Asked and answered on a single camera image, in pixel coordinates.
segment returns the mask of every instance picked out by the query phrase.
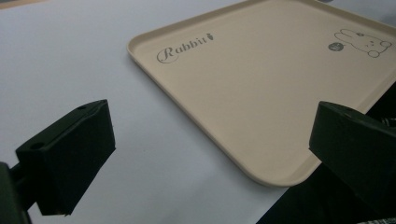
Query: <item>beige tray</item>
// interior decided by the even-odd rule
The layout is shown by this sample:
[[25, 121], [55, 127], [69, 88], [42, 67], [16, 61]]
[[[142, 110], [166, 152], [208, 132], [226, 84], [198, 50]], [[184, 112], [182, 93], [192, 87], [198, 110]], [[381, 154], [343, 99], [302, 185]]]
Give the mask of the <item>beige tray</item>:
[[148, 75], [251, 178], [292, 186], [320, 161], [319, 101], [367, 112], [396, 79], [396, 30], [310, 0], [250, 0], [131, 40]]

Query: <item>black holder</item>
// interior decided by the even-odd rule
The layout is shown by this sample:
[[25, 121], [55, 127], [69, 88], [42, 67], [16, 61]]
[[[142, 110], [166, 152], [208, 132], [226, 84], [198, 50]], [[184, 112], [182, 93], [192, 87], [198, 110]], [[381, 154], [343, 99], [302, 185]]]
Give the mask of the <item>black holder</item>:
[[366, 115], [320, 102], [310, 150], [322, 164], [258, 223], [394, 223], [387, 218], [396, 217], [395, 99], [393, 84]]
[[27, 210], [70, 215], [115, 150], [107, 100], [71, 111], [17, 150], [20, 163], [0, 162], [0, 223], [31, 223]]

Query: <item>rabbit logo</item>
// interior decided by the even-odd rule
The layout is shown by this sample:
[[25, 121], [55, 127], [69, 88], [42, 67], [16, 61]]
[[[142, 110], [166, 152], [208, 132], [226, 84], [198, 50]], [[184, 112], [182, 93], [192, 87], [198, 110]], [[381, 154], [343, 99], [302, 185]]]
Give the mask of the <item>rabbit logo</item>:
[[[334, 36], [337, 39], [350, 44], [353, 48], [366, 52], [372, 58], [378, 58], [381, 53], [383, 53], [385, 50], [387, 50], [387, 48], [392, 46], [392, 44], [388, 41], [383, 41], [370, 35], [356, 33], [348, 29], [342, 29]], [[345, 46], [341, 45], [341, 43], [333, 43], [330, 44], [329, 49], [334, 51], [340, 51]]]
[[176, 47], [169, 47], [166, 49], [162, 49], [157, 54], [157, 60], [160, 63], [172, 63], [178, 59], [178, 56], [183, 52], [186, 52], [191, 49], [199, 48], [201, 45], [209, 43], [213, 41], [215, 38], [212, 34], [206, 34], [201, 38], [195, 38], [190, 40], [189, 42], [182, 43]]

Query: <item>tray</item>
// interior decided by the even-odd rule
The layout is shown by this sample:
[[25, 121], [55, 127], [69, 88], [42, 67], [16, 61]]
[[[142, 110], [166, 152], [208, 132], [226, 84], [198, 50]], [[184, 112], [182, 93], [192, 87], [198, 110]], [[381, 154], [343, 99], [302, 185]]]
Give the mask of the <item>tray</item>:
[[312, 0], [250, 0], [139, 35], [138, 65], [248, 176], [287, 187], [320, 161], [319, 101], [367, 112], [396, 80], [396, 30]]

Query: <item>white surface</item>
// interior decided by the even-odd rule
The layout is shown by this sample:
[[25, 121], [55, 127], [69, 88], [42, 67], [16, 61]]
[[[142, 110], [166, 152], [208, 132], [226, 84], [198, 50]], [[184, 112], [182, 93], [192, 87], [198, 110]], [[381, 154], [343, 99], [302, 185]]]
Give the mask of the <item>white surface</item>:
[[[49, 0], [0, 10], [0, 159], [70, 110], [108, 99], [117, 150], [70, 217], [34, 223], [255, 223], [285, 189], [246, 177], [133, 63], [136, 35], [236, 0]], [[396, 2], [339, 0], [396, 25]]]

